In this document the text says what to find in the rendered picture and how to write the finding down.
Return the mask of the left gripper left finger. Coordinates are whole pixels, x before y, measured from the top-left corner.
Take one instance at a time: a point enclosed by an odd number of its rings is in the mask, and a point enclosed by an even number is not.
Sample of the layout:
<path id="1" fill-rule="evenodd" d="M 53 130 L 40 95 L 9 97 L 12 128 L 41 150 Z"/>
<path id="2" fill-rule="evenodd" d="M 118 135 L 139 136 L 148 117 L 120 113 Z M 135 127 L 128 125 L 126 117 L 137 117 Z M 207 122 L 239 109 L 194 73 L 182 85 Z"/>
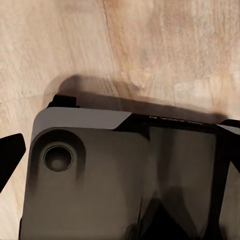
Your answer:
<path id="1" fill-rule="evenodd" d="M 0 138 L 0 193 L 26 152 L 21 133 Z"/>

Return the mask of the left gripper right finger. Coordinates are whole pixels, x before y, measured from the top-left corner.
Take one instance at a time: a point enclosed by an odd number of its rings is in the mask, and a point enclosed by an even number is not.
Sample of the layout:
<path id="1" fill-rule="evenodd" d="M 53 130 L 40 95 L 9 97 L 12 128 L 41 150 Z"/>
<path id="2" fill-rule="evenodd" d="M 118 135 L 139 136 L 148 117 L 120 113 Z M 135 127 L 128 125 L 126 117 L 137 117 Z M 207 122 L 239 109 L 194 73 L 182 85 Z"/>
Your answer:
<path id="1" fill-rule="evenodd" d="M 228 133 L 224 151 L 240 173 L 240 135 Z"/>

